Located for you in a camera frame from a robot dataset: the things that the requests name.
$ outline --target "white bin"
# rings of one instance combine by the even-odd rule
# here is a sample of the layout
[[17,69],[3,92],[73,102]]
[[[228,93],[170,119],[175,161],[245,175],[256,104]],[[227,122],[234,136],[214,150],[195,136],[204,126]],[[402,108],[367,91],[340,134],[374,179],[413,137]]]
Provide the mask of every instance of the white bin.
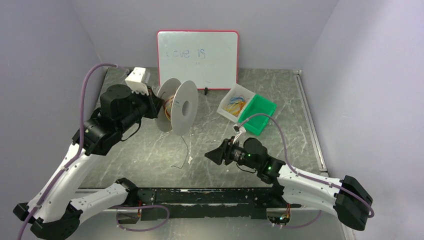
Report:
[[[244,105],[241,112],[238,114],[238,116],[234,116],[233,114],[227,112],[225,108],[230,103],[231,98],[237,98],[240,95],[243,95],[244,99],[246,101],[246,105]],[[216,110],[217,113],[221,114],[222,116],[226,117],[233,123],[237,123],[239,121],[240,116],[242,115],[243,111],[246,109],[248,104],[251,102],[253,97],[256,95],[256,93],[250,91],[247,88],[244,88],[237,83],[231,90],[225,95],[225,97],[221,100],[218,109]]]

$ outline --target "gray marble tabletop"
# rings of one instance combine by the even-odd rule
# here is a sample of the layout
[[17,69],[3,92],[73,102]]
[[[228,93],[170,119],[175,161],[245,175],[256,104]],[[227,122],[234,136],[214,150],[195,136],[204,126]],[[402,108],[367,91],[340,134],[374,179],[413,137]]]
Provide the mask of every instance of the gray marble tabletop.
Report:
[[[158,70],[148,68],[149,85],[158,90]],[[114,84],[125,84],[125,73],[109,68],[100,93]],[[287,138],[288,158],[300,169],[319,174],[319,164],[305,117],[304,106],[291,70],[240,69],[238,83],[277,104],[274,117]],[[233,123],[217,113],[227,90],[198,91],[199,107],[190,132],[183,136],[158,130],[154,120],[143,119],[140,131],[128,141],[116,144],[83,181],[81,188],[106,188],[125,177],[138,187],[168,188],[231,188],[263,187],[255,174],[240,171],[235,164],[216,165],[204,157],[225,138],[234,135]],[[133,126],[124,138],[137,129]],[[246,134],[240,143],[248,137]],[[280,134],[272,121],[256,136],[268,148],[268,153],[283,160]],[[188,151],[187,162],[181,166]]]

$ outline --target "spool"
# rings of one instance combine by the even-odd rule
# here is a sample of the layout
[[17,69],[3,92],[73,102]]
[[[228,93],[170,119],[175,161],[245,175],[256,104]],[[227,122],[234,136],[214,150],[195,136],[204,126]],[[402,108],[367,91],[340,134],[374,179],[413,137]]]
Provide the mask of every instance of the spool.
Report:
[[196,84],[193,81],[181,82],[176,78],[171,78],[160,86],[156,96],[161,99],[169,99],[172,96],[170,120],[165,115],[165,109],[160,108],[160,112],[154,122],[162,132],[173,133],[183,136],[190,131],[199,106],[199,96]]

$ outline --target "red whiteboard frame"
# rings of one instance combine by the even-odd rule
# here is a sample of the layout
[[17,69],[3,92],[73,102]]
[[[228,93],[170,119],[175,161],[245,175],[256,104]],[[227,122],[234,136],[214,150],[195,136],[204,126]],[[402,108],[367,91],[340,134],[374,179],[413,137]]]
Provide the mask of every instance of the red whiteboard frame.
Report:
[[[239,43],[240,36],[239,33],[235,30],[183,30],[183,29],[162,29],[156,33],[156,50],[157,50],[157,76],[159,78],[159,86],[161,85],[161,71],[159,66],[159,39],[158,35],[160,32],[212,32],[212,33],[235,33],[237,34],[237,60],[236,60],[236,69],[235,69],[235,83],[239,83]],[[230,90],[231,88],[208,88],[208,90]]]

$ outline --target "whiteboard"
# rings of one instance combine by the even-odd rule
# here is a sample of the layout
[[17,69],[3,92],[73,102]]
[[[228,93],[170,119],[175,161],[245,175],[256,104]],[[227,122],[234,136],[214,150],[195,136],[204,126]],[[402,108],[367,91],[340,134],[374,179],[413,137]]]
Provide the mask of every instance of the whiteboard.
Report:
[[159,84],[176,78],[198,89],[231,89],[237,83],[236,31],[170,31],[157,33]]

